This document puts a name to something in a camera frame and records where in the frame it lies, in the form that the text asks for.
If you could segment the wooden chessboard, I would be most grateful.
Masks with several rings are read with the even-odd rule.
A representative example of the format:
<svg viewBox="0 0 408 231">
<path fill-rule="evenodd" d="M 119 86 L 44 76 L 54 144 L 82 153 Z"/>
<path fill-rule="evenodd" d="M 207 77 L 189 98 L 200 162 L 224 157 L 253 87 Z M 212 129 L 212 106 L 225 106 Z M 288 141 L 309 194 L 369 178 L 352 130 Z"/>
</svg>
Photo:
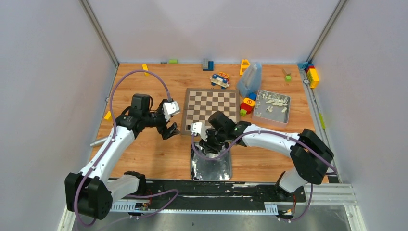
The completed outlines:
<svg viewBox="0 0 408 231">
<path fill-rule="evenodd" d="M 211 128 L 208 119 L 216 111 L 236 123 L 240 120 L 239 103 L 237 90 L 187 88 L 179 130 L 182 135 L 190 135 L 190 125 L 195 122 L 203 122 Z"/>
</svg>

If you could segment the silver tray white pieces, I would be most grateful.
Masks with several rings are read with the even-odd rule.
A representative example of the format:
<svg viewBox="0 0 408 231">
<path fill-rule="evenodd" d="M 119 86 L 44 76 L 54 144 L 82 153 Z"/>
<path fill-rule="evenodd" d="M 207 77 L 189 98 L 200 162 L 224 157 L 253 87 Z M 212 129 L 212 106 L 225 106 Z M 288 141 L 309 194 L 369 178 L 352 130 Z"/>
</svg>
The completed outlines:
<svg viewBox="0 0 408 231">
<path fill-rule="evenodd" d="M 289 122 L 291 98 L 287 95 L 259 90 L 256 95 L 252 120 L 284 128 Z"/>
</svg>

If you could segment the translucent blue plastic container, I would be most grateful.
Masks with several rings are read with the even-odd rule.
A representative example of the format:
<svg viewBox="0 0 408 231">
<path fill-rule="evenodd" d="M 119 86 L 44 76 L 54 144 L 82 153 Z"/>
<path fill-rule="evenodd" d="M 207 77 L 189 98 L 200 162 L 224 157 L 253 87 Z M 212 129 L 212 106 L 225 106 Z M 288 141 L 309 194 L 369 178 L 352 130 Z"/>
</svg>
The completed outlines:
<svg viewBox="0 0 408 231">
<path fill-rule="evenodd" d="M 255 62 L 250 64 L 248 69 L 240 77 L 236 84 L 236 89 L 239 91 L 241 97 L 245 98 L 250 93 L 257 92 L 261 87 L 262 82 L 262 64 Z"/>
</svg>

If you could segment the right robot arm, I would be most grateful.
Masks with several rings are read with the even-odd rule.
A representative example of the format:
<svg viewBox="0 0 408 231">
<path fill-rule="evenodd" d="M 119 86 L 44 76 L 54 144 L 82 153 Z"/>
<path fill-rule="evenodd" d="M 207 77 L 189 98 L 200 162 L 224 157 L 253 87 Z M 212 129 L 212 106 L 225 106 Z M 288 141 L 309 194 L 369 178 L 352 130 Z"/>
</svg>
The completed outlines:
<svg viewBox="0 0 408 231">
<path fill-rule="evenodd" d="M 218 160 L 234 145 L 262 148 L 291 158 L 293 169 L 283 172 L 275 187 L 275 195 L 281 201 L 287 201 L 305 184 L 321 184 L 328 169 L 331 174 L 337 174 L 332 164 L 333 152 L 312 130 L 288 133 L 247 121 L 235 123 L 221 111 L 213 113 L 208 122 L 211 128 L 206 128 L 203 122 L 192 123 L 190 128 L 192 136 L 200 136 L 199 145 L 203 150 L 198 151 L 195 144 L 191 147 L 203 159 L 210 160 L 206 154 L 214 153 L 212 160 Z"/>
</svg>

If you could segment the silver tray black pieces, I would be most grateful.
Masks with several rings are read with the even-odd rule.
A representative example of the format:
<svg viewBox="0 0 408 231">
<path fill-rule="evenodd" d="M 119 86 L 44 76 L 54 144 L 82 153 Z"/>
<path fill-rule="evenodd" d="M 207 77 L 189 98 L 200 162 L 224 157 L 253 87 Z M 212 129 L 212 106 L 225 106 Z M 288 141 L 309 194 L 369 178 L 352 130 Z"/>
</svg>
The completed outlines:
<svg viewBox="0 0 408 231">
<path fill-rule="evenodd" d="M 192 180 L 220 181 L 232 178 L 230 151 L 217 160 L 205 160 L 191 148 L 190 176 Z"/>
</svg>

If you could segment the colourful toy car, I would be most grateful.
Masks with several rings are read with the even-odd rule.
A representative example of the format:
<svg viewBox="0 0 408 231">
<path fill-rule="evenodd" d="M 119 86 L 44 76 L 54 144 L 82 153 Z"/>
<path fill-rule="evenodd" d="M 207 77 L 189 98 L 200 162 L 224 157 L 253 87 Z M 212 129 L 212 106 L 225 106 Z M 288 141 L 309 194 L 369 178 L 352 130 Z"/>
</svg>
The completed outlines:
<svg viewBox="0 0 408 231">
<path fill-rule="evenodd" d="M 219 72 L 218 74 L 213 74 L 209 79 L 212 86 L 218 85 L 222 89 L 226 89 L 230 86 L 229 75 L 226 73 Z"/>
</svg>

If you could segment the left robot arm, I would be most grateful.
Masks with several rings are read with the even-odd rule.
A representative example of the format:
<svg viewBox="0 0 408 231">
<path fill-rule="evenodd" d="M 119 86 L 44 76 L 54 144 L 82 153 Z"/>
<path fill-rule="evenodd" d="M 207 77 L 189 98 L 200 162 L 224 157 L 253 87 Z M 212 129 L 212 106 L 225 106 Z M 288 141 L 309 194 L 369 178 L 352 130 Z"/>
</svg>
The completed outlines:
<svg viewBox="0 0 408 231">
<path fill-rule="evenodd" d="M 171 117 L 180 113 L 178 102 L 163 99 L 152 110 L 151 101 L 150 95 L 134 94 L 131 105 L 114 120 L 95 156 L 78 173 L 67 175 L 64 185 L 69 211 L 102 220 L 116 201 L 128 195 L 141 199 L 147 194 L 146 177 L 141 173 L 127 171 L 116 180 L 108 179 L 122 154 L 145 128 L 156 128 L 163 140 L 180 133 L 176 123 L 167 126 Z"/>
</svg>

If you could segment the grey cylinder tube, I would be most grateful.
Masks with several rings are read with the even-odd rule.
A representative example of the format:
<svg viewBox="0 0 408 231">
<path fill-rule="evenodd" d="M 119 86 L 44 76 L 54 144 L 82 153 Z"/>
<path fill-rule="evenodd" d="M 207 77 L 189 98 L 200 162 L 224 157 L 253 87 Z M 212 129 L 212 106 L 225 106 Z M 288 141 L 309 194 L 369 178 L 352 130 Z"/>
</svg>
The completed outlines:
<svg viewBox="0 0 408 231">
<path fill-rule="evenodd" d="M 96 139 L 96 140 L 94 140 L 94 141 L 90 144 L 90 147 L 98 147 L 98 146 L 101 146 L 101 145 L 103 145 L 103 144 L 105 143 L 105 141 L 106 141 L 107 139 L 108 139 L 108 136 L 105 136 L 105 137 Z"/>
</svg>

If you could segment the red yellow blue block toy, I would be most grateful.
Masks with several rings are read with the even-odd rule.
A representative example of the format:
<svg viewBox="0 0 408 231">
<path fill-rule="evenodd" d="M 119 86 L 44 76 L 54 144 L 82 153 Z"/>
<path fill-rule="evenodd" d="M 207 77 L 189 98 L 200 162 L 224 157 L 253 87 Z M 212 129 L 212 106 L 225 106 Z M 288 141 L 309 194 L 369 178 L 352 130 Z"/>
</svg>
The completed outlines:
<svg viewBox="0 0 408 231">
<path fill-rule="evenodd" d="M 256 94 L 250 93 L 247 97 L 243 99 L 243 102 L 240 104 L 239 113 L 241 116 L 246 116 L 252 113 L 256 105 Z"/>
</svg>

